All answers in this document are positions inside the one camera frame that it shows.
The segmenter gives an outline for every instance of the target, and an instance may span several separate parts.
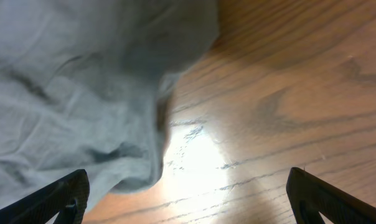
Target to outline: gray fabric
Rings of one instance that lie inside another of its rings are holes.
[[[91,209],[154,185],[156,102],[217,36],[214,0],[0,0],[0,208],[86,169]]]

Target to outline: cloth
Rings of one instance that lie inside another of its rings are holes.
[[[154,185],[156,103],[217,32],[214,0],[0,0],[0,209],[76,169],[88,209]]]

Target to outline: crumpled cloth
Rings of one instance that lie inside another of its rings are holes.
[[[76,169],[88,209],[154,185],[157,102],[217,34],[215,0],[0,0],[0,209]]]

